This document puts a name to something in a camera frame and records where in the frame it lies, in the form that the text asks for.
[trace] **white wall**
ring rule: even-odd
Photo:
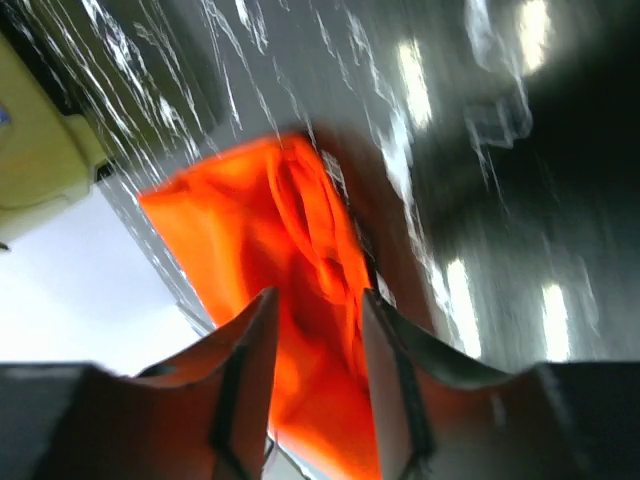
[[[98,189],[0,253],[0,362],[135,374],[197,340]]]

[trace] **reflective floor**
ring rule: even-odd
[[[224,104],[205,152],[322,121],[369,137],[400,176],[412,158],[439,336],[510,371],[640,358],[638,2],[168,3]]]

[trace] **orange fabric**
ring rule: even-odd
[[[369,280],[342,200],[309,142],[263,139],[177,175],[141,205],[222,325],[280,289],[270,423],[332,478],[380,476],[362,326]]]

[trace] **orange cloth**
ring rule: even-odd
[[[140,202],[217,324],[280,289],[278,440],[332,478],[379,478],[360,319],[367,269],[309,142],[233,149]]]

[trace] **yellow object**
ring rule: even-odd
[[[89,192],[107,155],[84,117],[63,117],[0,35],[0,243]]]

